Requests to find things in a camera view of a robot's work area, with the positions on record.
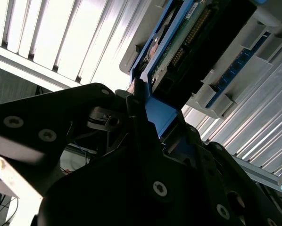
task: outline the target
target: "blue connector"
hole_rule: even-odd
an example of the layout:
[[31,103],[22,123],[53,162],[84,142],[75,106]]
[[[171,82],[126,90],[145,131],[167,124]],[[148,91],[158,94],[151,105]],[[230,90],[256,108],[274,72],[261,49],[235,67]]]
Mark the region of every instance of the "blue connector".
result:
[[233,81],[237,74],[243,69],[243,67],[248,63],[248,61],[253,57],[253,55],[258,51],[258,49],[263,45],[266,39],[270,36],[269,32],[259,39],[252,50],[244,48],[238,57],[233,61],[227,71],[222,75],[217,84],[213,87],[216,94],[211,98],[206,108],[210,108],[213,103],[218,99],[221,93],[228,87],[228,85]]

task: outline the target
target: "green circuit board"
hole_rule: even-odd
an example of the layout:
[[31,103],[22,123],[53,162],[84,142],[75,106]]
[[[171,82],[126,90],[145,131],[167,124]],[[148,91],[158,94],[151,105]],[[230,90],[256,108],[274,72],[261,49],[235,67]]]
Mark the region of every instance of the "green circuit board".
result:
[[160,72],[166,69],[169,63],[173,60],[180,46],[188,36],[190,30],[194,27],[201,13],[206,8],[207,2],[207,0],[201,0],[193,3],[189,12],[186,14],[185,19],[182,21],[180,27],[153,70],[151,79],[154,79],[155,81],[158,80]]

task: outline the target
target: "screw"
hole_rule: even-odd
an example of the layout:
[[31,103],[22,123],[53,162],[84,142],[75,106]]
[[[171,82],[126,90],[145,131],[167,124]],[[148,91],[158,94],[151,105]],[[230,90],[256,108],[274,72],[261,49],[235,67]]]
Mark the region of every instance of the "screw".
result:
[[167,189],[165,185],[161,183],[160,181],[154,182],[153,189],[158,195],[162,197],[165,197],[167,195]]
[[54,131],[50,130],[50,129],[42,129],[39,133],[38,133],[38,137],[45,142],[53,142],[54,140],[56,140],[57,135]]
[[101,90],[104,94],[108,95],[109,94],[109,91],[107,91],[106,89],[102,89]]
[[216,206],[216,210],[219,213],[219,215],[221,215],[222,218],[229,220],[230,219],[230,214],[228,212],[228,210],[221,204],[218,204]]
[[195,128],[193,128],[192,126],[190,126],[191,131],[196,132],[197,130]]
[[222,149],[222,147],[221,147],[220,145],[216,145],[216,148],[217,148],[218,150],[221,150],[221,149]]
[[23,126],[24,120],[17,116],[8,116],[4,119],[4,124],[9,128],[17,129]]
[[276,226],[275,222],[272,219],[268,218],[267,221],[269,226]]

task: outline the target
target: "electronic component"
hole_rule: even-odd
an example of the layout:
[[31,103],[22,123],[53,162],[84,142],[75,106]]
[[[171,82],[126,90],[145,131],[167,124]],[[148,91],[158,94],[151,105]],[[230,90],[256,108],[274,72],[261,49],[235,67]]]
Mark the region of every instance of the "electronic component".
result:
[[133,67],[135,75],[150,81],[155,98],[176,109],[198,92],[201,81],[256,9],[245,0],[189,2],[184,14],[177,13],[171,24],[177,28],[166,32],[147,67],[142,72]]

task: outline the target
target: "metal louver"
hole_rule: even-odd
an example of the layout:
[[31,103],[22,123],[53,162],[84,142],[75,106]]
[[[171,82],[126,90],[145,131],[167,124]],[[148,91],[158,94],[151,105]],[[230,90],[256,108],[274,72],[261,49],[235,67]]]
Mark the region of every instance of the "metal louver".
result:
[[150,0],[0,0],[0,68],[52,91],[126,89],[120,61]]

